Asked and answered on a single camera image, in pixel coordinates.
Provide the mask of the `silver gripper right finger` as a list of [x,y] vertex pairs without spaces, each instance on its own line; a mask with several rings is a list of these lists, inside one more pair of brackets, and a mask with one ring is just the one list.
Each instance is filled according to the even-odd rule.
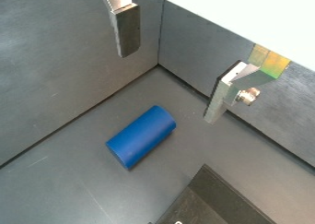
[[250,106],[261,95],[258,86],[280,79],[292,60],[255,44],[246,62],[238,61],[218,77],[205,120],[214,124],[237,102]]

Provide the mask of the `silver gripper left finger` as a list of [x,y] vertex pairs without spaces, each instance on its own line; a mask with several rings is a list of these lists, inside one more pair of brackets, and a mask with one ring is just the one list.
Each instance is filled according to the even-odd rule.
[[103,0],[115,31],[118,55],[125,58],[141,47],[141,6],[134,0]]

